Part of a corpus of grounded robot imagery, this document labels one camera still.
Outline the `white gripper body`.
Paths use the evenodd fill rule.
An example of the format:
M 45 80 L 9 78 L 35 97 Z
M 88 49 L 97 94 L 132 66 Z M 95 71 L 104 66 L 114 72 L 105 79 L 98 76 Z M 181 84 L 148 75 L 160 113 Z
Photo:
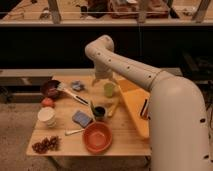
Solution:
M 95 78 L 92 81 L 92 85 L 95 85 L 102 79 L 108 79 L 111 82 L 116 83 L 115 78 L 113 77 L 113 71 L 107 66 L 98 66 L 94 67 Z

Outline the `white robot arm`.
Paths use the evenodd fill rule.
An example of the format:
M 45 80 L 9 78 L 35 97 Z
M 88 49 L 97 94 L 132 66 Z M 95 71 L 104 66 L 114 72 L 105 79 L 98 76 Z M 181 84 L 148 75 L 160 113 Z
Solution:
M 213 171 L 205 100 L 195 83 L 116 54 L 108 35 L 87 44 L 85 54 L 97 81 L 117 73 L 150 93 L 151 171 Z

